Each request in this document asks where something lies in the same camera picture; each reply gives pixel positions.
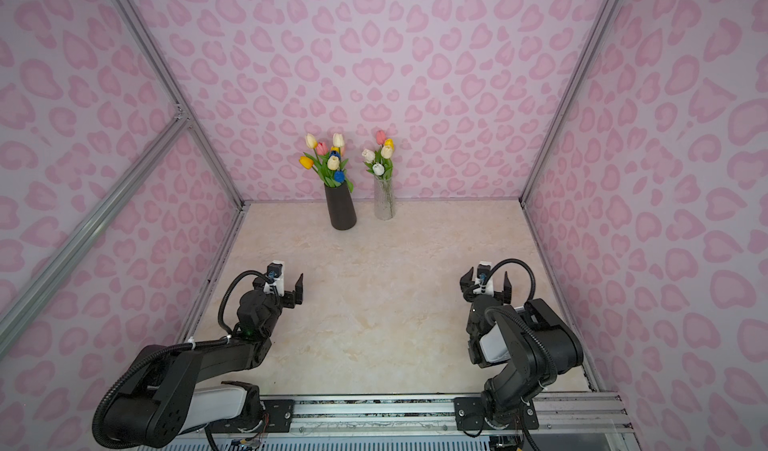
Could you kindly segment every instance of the black vase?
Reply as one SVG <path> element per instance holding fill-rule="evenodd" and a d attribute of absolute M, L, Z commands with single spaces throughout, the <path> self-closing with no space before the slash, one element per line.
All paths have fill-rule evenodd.
<path fill-rule="evenodd" d="M 344 231 L 357 223 L 355 205 L 352 204 L 350 188 L 346 187 L 346 183 L 339 187 L 326 186 L 326 203 L 331 226 L 334 228 Z"/>

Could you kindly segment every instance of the textured glass vase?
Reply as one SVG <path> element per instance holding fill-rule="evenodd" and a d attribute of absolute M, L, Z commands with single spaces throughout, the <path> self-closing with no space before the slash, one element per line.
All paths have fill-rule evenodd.
<path fill-rule="evenodd" d="M 373 178 L 373 214 L 380 220 L 389 220 L 395 215 L 395 193 L 392 178 Z"/>

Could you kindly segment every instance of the marble surface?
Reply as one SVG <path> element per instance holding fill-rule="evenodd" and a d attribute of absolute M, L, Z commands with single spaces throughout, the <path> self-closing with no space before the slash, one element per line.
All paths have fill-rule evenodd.
<path fill-rule="evenodd" d="M 195 333 L 222 335 L 216 323 L 221 297 L 235 276 L 286 262 L 286 286 L 304 273 L 304 302 L 286 309 L 272 349 L 256 369 L 209 379 L 255 383 L 264 394 L 468 393 L 502 367 L 469 362 L 465 331 L 469 304 L 459 277 L 479 261 L 526 261 L 537 277 L 536 297 L 559 312 L 544 267 L 516 200 L 409 201 L 392 220 L 373 216 L 371 202 L 356 202 L 358 222 L 336 231 L 325 203 L 253 204 Z M 528 294 L 528 274 L 508 265 L 512 303 Z M 504 274 L 494 274 L 501 289 Z M 226 321 L 236 322 L 233 292 Z M 586 391 L 581 368 L 550 387 Z"/>

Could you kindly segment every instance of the flower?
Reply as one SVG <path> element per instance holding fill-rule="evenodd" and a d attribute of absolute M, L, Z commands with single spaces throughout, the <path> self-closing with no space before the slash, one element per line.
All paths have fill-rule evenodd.
<path fill-rule="evenodd" d="M 392 154 L 395 152 L 395 149 L 391 146 L 384 146 L 382 148 L 382 158 L 389 159 L 392 157 Z"/>
<path fill-rule="evenodd" d="M 376 159 L 376 153 L 375 152 L 373 152 L 370 149 L 363 149 L 362 150 L 362 160 L 364 160 L 368 164 L 371 164 L 374 159 Z"/>
<path fill-rule="evenodd" d="M 307 158 L 306 156 L 302 156 L 301 158 L 299 158 L 299 162 L 306 169 L 310 169 L 312 168 L 312 166 L 315 165 L 315 161 L 311 160 L 310 158 Z"/>
<path fill-rule="evenodd" d="M 338 156 L 331 156 L 328 158 L 328 169 L 330 170 L 337 170 L 339 169 L 339 157 Z"/>
<path fill-rule="evenodd" d="M 315 136 L 312 133 L 306 133 L 306 136 L 304 137 L 304 141 L 306 142 L 306 147 L 309 149 L 317 148 L 317 139 L 315 139 Z"/>

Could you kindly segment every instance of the heart pattern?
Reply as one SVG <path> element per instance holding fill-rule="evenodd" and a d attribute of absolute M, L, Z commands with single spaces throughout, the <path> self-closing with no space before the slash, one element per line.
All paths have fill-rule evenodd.
<path fill-rule="evenodd" d="M 768 448 L 767 3 L 628 0 L 532 196 L 643 449 Z"/>
<path fill-rule="evenodd" d="M 360 151 L 377 128 L 398 145 L 398 196 L 519 196 L 600 3 L 136 1 L 255 200 L 322 198 L 298 162 L 306 132 L 344 132 L 355 197 L 372 196 Z"/>
<path fill-rule="evenodd" d="M 233 215 L 183 134 L 0 361 L 4 449 L 97 448 L 98 401 L 142 347 L 180 339 Z"/>
<path fill-rule="evenodd" d="M 0 0 L 0 315 L 174 110 L 108 0 Z"/>

